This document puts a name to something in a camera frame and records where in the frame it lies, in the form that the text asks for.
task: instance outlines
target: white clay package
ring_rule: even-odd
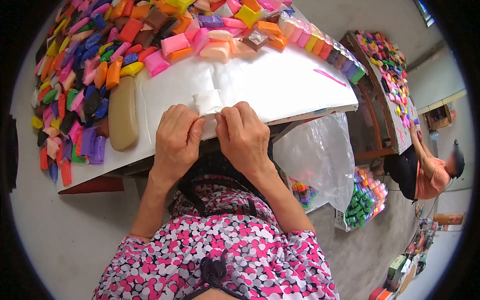
[[[204,91],[193,94],[192,97],[199,117],[220,113],[222,108],[225,107],[221,90]]]

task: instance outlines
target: clear plastic bag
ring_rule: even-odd
[[[323,203],[346,211],[355,161],[345,113],[295,127],[273,145],[273,157],[288,176],[315,188]]]

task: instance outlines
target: woman's right hand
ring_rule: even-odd
[[[247,102],[223,108],[215,119],[220,148],[235,169],[252,183],[277,174],[267,155],[270,129]]]

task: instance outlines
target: orange shirt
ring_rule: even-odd
[[[420,168],[420,162],[417,165],[417,185],[415,188],[415,199],[431,199],[440,195],[450,182],[450,175],[445,169],[445,162],[441,159],[431,157],[435,164],[435,171],[432,179],[428,178],[425,172]]]

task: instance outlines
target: hand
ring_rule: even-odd
[[[417,130],[417,137],[419,138],[420,143],[423,143],[423,132]]]
[[[156,131],[155,162],[150,175],[155,185],[168,190],[198,159],[204,118],[183,104],[163,113]]]
[[[267,155],[270,129],[247,102],[223,108],[222,114],[216,114],[215,119],[220,148],[235,169],[253,184],[266,174],[276,174]]]
[[[415,123],[413,122],[412,119],[410,119],[410,135],[417,135],[417,127],[415,127]]]

